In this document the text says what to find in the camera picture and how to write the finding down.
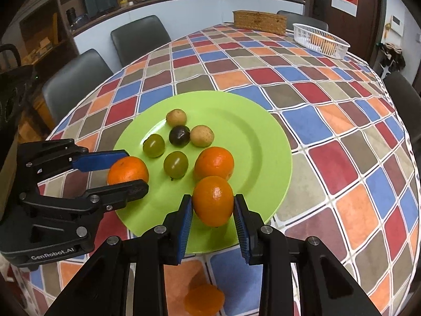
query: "wicker basket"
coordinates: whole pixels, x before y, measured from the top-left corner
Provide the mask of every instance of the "wicker basket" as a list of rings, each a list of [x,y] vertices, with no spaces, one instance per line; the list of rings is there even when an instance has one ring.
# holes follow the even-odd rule
[[[237,10],[234,12],[234,27],[284,35],[287,18],[272,13]]]

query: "green plate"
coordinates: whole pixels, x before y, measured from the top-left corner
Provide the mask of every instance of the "green plate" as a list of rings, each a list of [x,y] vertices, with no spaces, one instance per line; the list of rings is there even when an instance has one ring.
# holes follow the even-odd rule
[[[283,201],[291,179],[292,156],[288,139],[279,123],[265,109],[247,98],[220,91],[195,91],[176,95],[145,110],[125,129],[115,145],[141,158],[149,170],[149,193],[142,200],[130,202],[117,215],[137,236],[162,224],[166,214],[178,210],[184,194],[194,189],[194,163],[203,150],[189,143],[182,149],[168,140],[171,130],[165,116],[175,108],[187,114],[187,126],[207,125],[215,134],[212,146],[229,150],[234,157],[234,173],[229,180],[234,194],[243,194],[250,210],[267,222]],[[142,151],[150,134],[160,134],[165,153],[148,158]],[[173,151],[189,158],[189,169],[180,180],[171,181],[163,162]],[[218,228],[204,225],[193,217],[187,253],[208,253],[238,243],[234,219]]]

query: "fruit in basket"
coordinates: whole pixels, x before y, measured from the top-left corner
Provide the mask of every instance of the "fruit in basket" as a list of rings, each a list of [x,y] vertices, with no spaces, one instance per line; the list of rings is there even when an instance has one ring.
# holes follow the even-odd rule
[[[214,285],[205,284],[191,289],[184,298],[184,308],[191,316],[213,316],[225,302],[225,295]]]
[[[177,147],[186,146],[190,141],[190,129],[187,126],[175,126],[168,136],[171,144]]]
[[[228,222],[234,210],[234,193],[229,183],[218,176],[198,182],[193,190],[192,204],[197,217],[209,227]]]
[[[228,180],[234,171],[232,154],[222,147],[212,146],[203,150],[194,164],[194,177],[201,180],[208,176],[218,176]]]
[[[190,132],[190,141],[197,147],[208,147],[213,143],[214,139],[213,131],[205,125],[193,127]]]
[[[184,126],[187,122],[187,115],[181,109],[174,109],[167,114],[166,120],[170,127]]]
[[[143,179],[149,181],[146,164],[137,157],[124,157],[117,160],[108,171],[108,185]]]
[[[184,177],[188,168],[189,160],[183,152],[171,152],[164,160],[164,171],[171,180]]]
[[[159,134],[151,134],[148,139],[143,142],[143,152],[149,158],[158,158],[165,151],[165,141]]]

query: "small potato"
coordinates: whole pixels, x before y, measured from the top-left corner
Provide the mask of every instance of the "small potato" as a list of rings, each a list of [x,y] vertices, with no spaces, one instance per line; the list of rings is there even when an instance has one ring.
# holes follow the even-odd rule
[[[190,141],[197,147],[207,147],[213,143],[214,139],[213,131],[205,125],[198,125],[190,132]]]
[[[174,128],[175,126],[185,126],[187,123],[187,115],[181,109],[174,109],[167,114],[166,120],[171,128]]]

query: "door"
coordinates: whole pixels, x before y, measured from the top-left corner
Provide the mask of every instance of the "door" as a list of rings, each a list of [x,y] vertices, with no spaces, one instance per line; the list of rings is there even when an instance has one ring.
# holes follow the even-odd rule
[[[319,8],[310,16],[325,21],[329,32],[351,45],[350,52],[369,62],[379,27],[379,0],[358,0],[357,16],[331,6],[332,0],[320,0]]]

